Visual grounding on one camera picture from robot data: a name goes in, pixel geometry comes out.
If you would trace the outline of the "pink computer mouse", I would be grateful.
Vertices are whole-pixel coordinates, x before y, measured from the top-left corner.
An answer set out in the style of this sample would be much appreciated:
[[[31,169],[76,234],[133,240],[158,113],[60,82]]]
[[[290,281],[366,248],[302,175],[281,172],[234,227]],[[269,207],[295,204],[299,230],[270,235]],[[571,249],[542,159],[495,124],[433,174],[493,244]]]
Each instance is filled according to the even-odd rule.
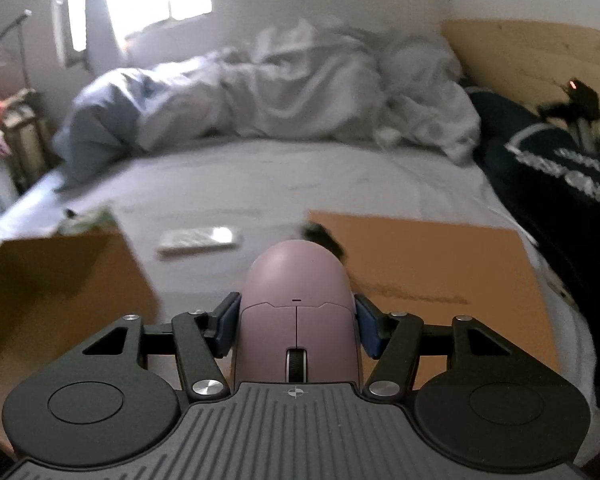
[[[235,386],[360,384],[356,307],[336,256],[285,240],[257,258],[242,288],[232,369]]]

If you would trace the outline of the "orange box lid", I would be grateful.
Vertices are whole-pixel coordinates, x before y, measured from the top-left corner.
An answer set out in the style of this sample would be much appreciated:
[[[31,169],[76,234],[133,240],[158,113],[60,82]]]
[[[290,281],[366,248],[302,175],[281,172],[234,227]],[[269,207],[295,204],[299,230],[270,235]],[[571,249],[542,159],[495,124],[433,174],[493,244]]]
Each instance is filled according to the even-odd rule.
[[[353,290],[380,310],[430,325],[471,315],[560,369],[541,287],[516,231],[326,211],[309,219],[342,247]]]

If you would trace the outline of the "white remote control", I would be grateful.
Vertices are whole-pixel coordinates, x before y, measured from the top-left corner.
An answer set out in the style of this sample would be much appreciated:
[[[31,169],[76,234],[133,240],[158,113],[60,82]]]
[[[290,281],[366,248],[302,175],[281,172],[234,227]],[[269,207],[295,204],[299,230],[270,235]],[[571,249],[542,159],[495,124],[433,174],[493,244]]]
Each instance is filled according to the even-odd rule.
[[[241,241],[242,233],[230,226],[171,230],[161,235],[157,252],[164,256],[192,254],[235,247]]]

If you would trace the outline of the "grey bed sheet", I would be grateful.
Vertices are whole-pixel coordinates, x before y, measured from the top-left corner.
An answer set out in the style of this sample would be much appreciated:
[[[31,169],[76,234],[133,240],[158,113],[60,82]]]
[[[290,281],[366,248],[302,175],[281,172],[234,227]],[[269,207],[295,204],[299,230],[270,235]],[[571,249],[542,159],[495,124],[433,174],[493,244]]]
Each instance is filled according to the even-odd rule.
[[[0,218],[0,242],[49,233],[66,210],[108,206],[168,312],[213,299],[256,251],[292,234],[311,210],[512,228],[476,166],[422,148],[383,153],[339,143],[245,141],[130,159],[67,188],[52,171]],[[159,261],[160,234],[238,226],[242,248],[221,257]]]

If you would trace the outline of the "open brown cardboard box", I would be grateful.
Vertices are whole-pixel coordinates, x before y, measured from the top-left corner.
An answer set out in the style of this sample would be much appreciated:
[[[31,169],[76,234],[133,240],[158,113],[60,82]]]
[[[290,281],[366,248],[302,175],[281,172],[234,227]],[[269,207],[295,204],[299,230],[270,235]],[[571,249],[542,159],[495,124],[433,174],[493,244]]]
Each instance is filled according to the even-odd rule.
[[[23,379],[123,315],[152,322],[159,300],[119,233],[0,244],[0,448],[8,394]]]

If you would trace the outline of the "green flat packet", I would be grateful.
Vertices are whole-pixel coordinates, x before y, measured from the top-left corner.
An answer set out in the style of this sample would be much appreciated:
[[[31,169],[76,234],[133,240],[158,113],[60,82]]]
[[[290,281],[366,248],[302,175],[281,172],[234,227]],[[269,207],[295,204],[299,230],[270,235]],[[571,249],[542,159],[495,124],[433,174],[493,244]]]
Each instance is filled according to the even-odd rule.
[[[64,211],[64,218],[58,223],[55,234],[60,236],[88,233],[117,232],[118,224],[109,206],[98,206],[86,211],[72,209]]]

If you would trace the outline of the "black printed garment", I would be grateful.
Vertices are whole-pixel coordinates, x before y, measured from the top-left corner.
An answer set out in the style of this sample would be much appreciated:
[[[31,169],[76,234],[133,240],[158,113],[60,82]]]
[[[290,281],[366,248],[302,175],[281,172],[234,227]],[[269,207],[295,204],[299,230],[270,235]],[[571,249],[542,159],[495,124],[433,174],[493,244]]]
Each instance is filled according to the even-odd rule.
[[[600,408],[600,160],[520,104],[486,88],[466,91],[480,117],[475,163],[588,323]]]

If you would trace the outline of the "grey crumpled duvet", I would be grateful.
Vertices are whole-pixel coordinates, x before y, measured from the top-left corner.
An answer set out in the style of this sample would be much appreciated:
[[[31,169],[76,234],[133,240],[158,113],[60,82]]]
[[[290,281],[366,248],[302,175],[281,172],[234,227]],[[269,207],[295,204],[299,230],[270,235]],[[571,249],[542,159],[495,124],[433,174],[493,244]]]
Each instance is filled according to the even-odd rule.
[[[440,35],[302,20],[186,61],[110,70],[73,100],[53,147],[70,185],[209,134],[405,142],[463,165],[480,118],[462,75]]]

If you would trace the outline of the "black device with red light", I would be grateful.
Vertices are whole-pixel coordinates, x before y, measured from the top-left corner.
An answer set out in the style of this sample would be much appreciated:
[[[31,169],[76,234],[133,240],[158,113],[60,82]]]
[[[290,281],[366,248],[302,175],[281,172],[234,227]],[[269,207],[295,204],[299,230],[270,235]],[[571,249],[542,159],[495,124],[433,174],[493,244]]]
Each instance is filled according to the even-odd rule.
[[[576,78],[570,79],[562,90],[567,101],[539,105],[539,116],[543,120],[562,120],[578,149],[585,155],[596,156],[600,152],[594,132],[594,125],[600,122],[597,92]]]

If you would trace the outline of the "wooden headboard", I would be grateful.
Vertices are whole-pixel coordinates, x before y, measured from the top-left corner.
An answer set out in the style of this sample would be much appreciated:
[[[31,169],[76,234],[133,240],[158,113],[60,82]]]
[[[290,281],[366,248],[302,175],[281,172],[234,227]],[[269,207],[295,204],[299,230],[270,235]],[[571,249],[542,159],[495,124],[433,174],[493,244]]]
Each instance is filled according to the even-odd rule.
[[[530,110],[565,99],[571,79],[600,98],[600,30],[524,20],[449,20],[441,32],[468,78]]]

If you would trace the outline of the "black clothes rack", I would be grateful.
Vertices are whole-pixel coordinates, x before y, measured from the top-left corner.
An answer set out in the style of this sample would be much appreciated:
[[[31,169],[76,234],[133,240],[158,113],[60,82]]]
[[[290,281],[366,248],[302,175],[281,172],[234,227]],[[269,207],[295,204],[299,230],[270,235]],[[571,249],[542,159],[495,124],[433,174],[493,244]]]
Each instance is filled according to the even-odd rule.
[[[24,31],[23,24],[32,16],[32,11],[24,9],[16,18],[9,22],[0,31],[0,44],[13,32],[17,37],[18,42],[18,55],[20,63],[20,72],[22,76],[23,84],[26,88],[31,85],[31,78],[29,75],[28,63],[27,63],[27,52],[26,45],[24,44]]]

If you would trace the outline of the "window with frame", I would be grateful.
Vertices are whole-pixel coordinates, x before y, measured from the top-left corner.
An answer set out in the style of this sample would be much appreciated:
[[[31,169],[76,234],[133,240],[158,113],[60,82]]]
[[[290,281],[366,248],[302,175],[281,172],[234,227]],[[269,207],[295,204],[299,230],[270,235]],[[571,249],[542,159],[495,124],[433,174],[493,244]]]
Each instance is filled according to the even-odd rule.
[[[131,44],[144,32],[212,12],[212,0],[50,0],[62,67],[93,75],[132,63]]]

